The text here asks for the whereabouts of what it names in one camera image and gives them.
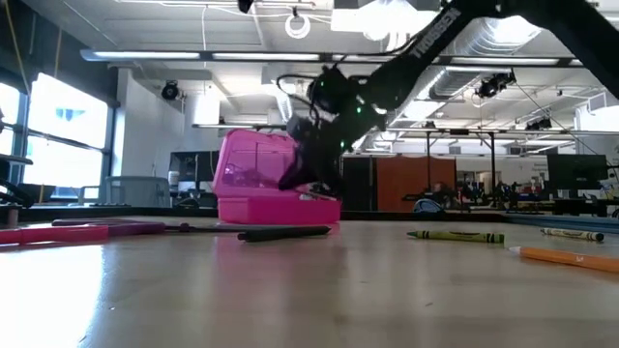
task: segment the pink box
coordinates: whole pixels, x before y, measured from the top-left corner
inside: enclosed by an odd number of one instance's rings
[[[226,135],[213,182],[222,221],[329,224],[339,220],[339,201],[301,199],[305,187],[278,189],[278,180],[294,159],[294,145],[286,135],[251,130]]]

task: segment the window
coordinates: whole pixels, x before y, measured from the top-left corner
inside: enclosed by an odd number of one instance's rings
[[[28,136],[26,158],[34,164],[25,166],[24,183],[76,189],[100,183],[103,163],[100,151]],[[66,196],[77,196],[72,189],[58,189],[55,195],[63,192]]]
[[[22,182],[56,186],[52,197],[61,198],[74,198],[80,188],[98,186],[107,112],[105,102],[39,73],[28,113],[27,127],[32,133],[24,151],[34,164],[24,167]]]
[[[32,86],[28,128],[102,149],[107,104],[39,73]]]
[[[14,125],[17,123],[19,112],[19,91],[11,86],[0,83],[0,109],[4,114],[4,123]]]
[[[13,131],[2,130],[0,133],[0,154],[10,155],[13,153]]]
[[[8,125],[17,123],[19,91],[2,83],[0,83],[0,110],[4,115],[2,122]],[[13,136],[13,132],[7,129],[0,133],[0,154],[11,155],[13,153]]]

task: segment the orange crayon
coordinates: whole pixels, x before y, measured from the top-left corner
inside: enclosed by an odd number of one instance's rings
[[[567,251],[525,246],[512,246],[510,247],[510,251],[520,255],[520,257],[619,273],[619,259],[616,258],[590,256]]]

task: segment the table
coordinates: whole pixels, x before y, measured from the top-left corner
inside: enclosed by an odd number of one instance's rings
[[[0,252],[0,296],[11,299],[0,346],[616,347],[618,275],[501,246],[415,241],[411,230],[501,232],[506,247],[619,256],[610,235],[598,245],[465,222],[343,221],[328,238],[258,245],[171,234],[39,246]]]

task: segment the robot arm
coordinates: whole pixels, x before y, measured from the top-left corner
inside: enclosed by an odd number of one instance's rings
[[[513,15],[549,30],[610,93],[619,96],[619,66],[612,54],[619,32],[585,0],[453,0],[419,40],[371,75],[365,98],[383,109],[399,107],[421,73],[471,20]]]
[[[401,106],[422,72],[471,20],[512,15],[521,15],[552,32],[619,98],[619,65],[612,54],[619,32],[585,0],[453,0],[414,42],[381,65],[365,83],[346,78],[337,65],[323,68],[309,97],[312,104],[338,116],[320,126],[306,120],[288,125],[298,146],[294,163],[280,179],[280,189],[321,181],[333,195],[340,195],[343,182],[336,163],[341,154],[371,128],[385,129],[385,118],[376,108]]]

